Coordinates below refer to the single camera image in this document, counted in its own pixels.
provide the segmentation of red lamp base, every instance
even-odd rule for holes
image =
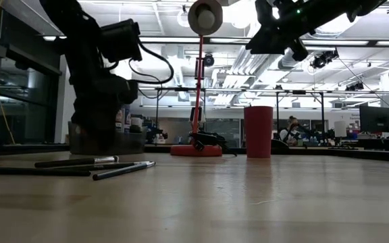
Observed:
[[[188,157],[220,157],[222,148],[218,145],[205,145],[202,151],[198,151],[193,145],[174,145],[170,148],[170,155]]]

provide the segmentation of wooden table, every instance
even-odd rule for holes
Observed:
[[[67,159],[0,157],[29,166]],[[389,163],[144,154],[156,167],[91,178],[0,175],[0,242],[389,242]]]

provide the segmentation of marker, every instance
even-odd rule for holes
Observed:
[[[118,156],[101,157],[101,158],[83,158],[83,159],[66,159],[63,161],[48,161],[35,163],[36,168],[63,167],[73,165],[94,165],[96,163],[118,162]]]
[[[148,163],[149,161],[133,162],[133,163],[113,163],[113,164],[98,164],[98,165],[85,165],[85,166],[72,166],[72,167],[58,167],[53,169],[73,169],[79,171],[99,171],[105,169],[121,169],[130,167],[133,165],[140,165]]]
[[[21,176],[90,176],[89,171],[0,167],[0,175]]]
[[[155,165],[155,162],[149,161],[149,162],[146,162],[146,163],[140,163],[138,165],[133,165],[133,166],[130,166],[130,167],[125,167],[125,168],[122,168],[122,169],[116,169],[114,171],[108,171],[108,172],[105,172],[105,173],[98,173],[98,174],[93,175],[93,180],[97,181],[97,180],[103,180],[103,179],[106,179],[106,178],[112,178],[114,176],[120,176],[120,175],[123,175],[125,173],[130,173],[130,172],[133,172],[133,171],[138,171],[138,170],[141,170],[141,169],[146,169],[146,168],[152,167],[154,165]]]

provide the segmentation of red cup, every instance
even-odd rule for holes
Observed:
[[[244,108],[244,126],[248,158],[271,158],[273,107]]]

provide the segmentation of person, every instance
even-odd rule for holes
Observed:
[[[280,131],[280,139],[286,144],[288,144],[289,146],[296,146],[298,144],[298,140],[295,138],[295,136],[297,136],[297,132],[296,132],[297,128],[298,128],[298,119],[293,116],[290,116],[288,120],[288,127]]]

